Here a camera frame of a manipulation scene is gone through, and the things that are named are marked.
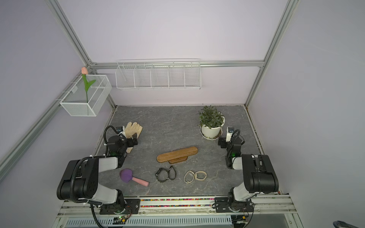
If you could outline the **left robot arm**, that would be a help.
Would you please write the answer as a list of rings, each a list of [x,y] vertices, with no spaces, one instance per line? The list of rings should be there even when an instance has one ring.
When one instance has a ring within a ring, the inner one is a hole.
[[[122,191],[100,184],[99,174],[123,166],[127,155],[138,144],[142,129],[140,124],[132,122],[120,128],[108,125],[103,132],[105,153],[70,161],[57,188],[57,198],[100,206],[114,214],[124,213],[128,205]]]

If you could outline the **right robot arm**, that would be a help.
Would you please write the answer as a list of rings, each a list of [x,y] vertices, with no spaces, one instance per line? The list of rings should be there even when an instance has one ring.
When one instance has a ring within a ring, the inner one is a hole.
[[[253,210],[252,198],[279,191],[279,181],[269,156],[241,153],[244,143],[240,130],[233,127],[228,127],[226,137],[218,140],[218,145],[227,152],[227,168],[243,174],[243,182],[228,193],[226,207],[232,212]]]

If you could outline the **chunky black watch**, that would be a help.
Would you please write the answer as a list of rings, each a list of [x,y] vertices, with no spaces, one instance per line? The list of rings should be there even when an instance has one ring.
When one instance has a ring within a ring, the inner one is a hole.
[[[164,183],[170,179],[170,171],[166,168],[159,168],[155,176],[160,183]]]

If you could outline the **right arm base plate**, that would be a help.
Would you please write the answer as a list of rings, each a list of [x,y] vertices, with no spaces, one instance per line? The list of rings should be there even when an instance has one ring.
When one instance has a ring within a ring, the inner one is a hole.
[[[216,197],[212,208],[217,213],[228,213],[228,212],[253,212],[254,203],[249,200],[247,202],[230,201],[228,197]]]

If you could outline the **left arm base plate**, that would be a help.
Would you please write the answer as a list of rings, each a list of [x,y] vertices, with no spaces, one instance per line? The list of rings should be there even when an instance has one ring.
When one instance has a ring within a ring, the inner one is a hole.
[[[100,207],[100,215],[138,214],[141,200],[138,198],[124,199],[121,204],[108,204]]]

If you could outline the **slim black watch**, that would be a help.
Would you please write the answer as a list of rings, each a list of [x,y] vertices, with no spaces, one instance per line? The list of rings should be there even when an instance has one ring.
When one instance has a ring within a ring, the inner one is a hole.
[[[169,167],[169,170],[168,170],[168,178],[170,180],[176,179],[176,170],[172,165]]]

